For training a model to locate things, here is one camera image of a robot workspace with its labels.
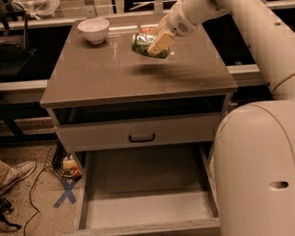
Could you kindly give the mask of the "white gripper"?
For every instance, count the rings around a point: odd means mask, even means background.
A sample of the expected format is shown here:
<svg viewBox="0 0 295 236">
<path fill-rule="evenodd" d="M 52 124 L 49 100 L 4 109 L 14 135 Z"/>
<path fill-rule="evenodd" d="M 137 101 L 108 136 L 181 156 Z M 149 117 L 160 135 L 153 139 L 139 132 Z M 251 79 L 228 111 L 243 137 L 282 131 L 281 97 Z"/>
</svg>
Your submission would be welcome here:
<svg viewBox="0 0 295 236">
<path fill-rule="evenodd" d="M 169 14 L 165 15 L 154 29 L 153 33 L 157 34 L 157 37 L 148 47 L 147 52 L 154 56 L 168 49 L 175 42 L 175 36 L 169 30 L 176 36 L 186 37 L 196 27 L 197 25 L 186 15 L 185 2 L 182 0 L 177 1 L 171 7 Z"/>
</svg>

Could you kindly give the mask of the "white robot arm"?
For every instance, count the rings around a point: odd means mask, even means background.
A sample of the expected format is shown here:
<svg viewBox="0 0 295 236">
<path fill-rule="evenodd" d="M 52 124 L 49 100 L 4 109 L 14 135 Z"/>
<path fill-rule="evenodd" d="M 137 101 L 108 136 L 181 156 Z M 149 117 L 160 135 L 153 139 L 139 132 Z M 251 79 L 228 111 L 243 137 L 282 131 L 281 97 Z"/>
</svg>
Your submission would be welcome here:
<svg viewBox="0 0 295 236">
<path fill-rule="evenodd" d="M 295 236 L 295 32 L 261 0 L 179 0 L 151 53 L 231 14 L 272 99 L 239 106 L 213 142 L 221 236 Z"/>
</svg>

